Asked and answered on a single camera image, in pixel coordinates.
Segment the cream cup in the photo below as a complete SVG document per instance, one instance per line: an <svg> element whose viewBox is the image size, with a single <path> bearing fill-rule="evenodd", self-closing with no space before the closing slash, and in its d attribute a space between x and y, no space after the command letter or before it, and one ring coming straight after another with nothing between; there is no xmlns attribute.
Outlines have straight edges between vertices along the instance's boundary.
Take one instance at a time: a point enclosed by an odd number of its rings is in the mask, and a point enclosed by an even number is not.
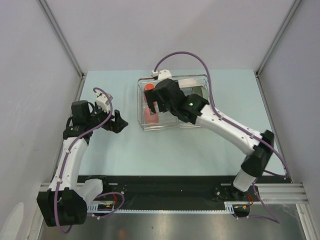
<svg viewBox="0 0 320 240"><path fill-rule="evenodd" d="M153 83L147 83L144 86L144 91L151 91L154 88L155 88L155 85ZM148 99L146 98L145 94L143 94L143 99L144 99L144 102L147 104L148 103ZM155 95L153 93L151 94L151 99L153 100L153 105L155 106L156 105L156 101L155 101Z"/></svg>

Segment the metal wire dish rack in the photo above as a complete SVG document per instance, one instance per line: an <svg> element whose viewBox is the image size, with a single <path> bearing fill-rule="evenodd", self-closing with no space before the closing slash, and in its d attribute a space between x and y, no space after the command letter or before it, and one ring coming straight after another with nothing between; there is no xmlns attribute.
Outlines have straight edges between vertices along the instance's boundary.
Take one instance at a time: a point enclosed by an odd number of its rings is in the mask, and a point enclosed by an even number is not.
<svg viewBox="0 0 320 240"><path fill-rule="evenodd" d="M187 75L173 75L172 79L178 81L180 79L201 79L205 83L205 88L209 90L208 76L206 74L187 74ZM148 106L144 102L144 86L147 83L152 83L155 86L159 81L151 77L140 78L137 82L137 121L139 126L145 131L153 130L164 130L169 128L195 128L196 125L191 123L186 123L179 120L176 116L172 115L170 112L159 112L158 106L155 106L156 113L158 114L158 123L156 124L145 124L144 122L144 110Z"/></svg>

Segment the pink cup orange handle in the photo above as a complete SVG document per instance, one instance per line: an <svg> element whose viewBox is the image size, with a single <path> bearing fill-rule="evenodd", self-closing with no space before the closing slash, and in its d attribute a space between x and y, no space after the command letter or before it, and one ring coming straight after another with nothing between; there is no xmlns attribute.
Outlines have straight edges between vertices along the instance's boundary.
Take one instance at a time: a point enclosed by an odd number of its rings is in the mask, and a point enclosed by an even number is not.
<svg viewBox="0 0 320 240"><path fill-rule="evenodd" d="M152 114L150 109L146 106L143 113L145 124L157 124L159 122L159 116L157 113Z"/></svg>

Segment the green bowl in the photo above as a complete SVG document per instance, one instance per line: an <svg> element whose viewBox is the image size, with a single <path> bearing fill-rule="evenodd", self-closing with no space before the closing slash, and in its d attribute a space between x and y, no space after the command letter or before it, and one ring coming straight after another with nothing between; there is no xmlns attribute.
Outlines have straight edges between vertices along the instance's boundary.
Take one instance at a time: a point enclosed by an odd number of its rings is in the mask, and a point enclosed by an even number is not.
<svg viewBox="0 0 320 240"><path fill-rule="evenodd" d="M182 88L182 91L186 96L191 95L191 94L196 94L206 100L208 100L210 98L209 91L203 85L184 87L184 88Z"/></svg>

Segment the white fluted plate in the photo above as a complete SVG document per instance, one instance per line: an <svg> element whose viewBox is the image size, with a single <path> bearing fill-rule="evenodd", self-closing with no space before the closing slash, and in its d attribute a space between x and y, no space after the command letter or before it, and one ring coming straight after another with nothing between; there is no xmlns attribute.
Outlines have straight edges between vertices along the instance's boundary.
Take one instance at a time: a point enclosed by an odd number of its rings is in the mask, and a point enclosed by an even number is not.
<svg viewBox="0 0 320 240"><path fill-rule="evenodd" d="M179 79L178 84L181 89L205 86L205 83L202 81L202 79L196 79L196 78Z"/></svg>

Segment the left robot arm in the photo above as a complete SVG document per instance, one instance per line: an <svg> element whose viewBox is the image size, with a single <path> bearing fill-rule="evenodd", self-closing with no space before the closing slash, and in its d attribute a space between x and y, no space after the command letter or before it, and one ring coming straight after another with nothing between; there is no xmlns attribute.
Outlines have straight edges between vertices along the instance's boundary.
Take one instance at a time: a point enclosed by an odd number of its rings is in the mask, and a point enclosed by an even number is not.
<svg viewBox="0 0 320 240"><path fill-rule="evenodd" d="M113 109L105 96L94 103L79 100L71 104L56 172L47 191L40 191L36 199L48 227L81 225L91 202L96 197L105 200L110 196L111 188L100 179L86 180L78 188L80 166L94 130L102 128L118 134L127 126L120 111Z"/></svg>

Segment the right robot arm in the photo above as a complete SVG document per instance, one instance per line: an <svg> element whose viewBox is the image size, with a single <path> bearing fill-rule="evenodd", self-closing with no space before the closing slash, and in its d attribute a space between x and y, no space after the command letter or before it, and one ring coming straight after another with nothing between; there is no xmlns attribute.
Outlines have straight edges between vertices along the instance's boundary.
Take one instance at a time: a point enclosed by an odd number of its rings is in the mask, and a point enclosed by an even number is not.
<svg viewBox="0 0 320 240"><path fill-rule="evenodd" d="M144 98L152 114L170 112L182 122L208 129L240 149L245 159L233 180L230 194L237 201L248 196L250 186L262 176L273 154L275 135L272 131L259 132L234 122L213 110L206 98L196 93L186 95L178 81L169 78L153 89L145 89Z"/></svg>

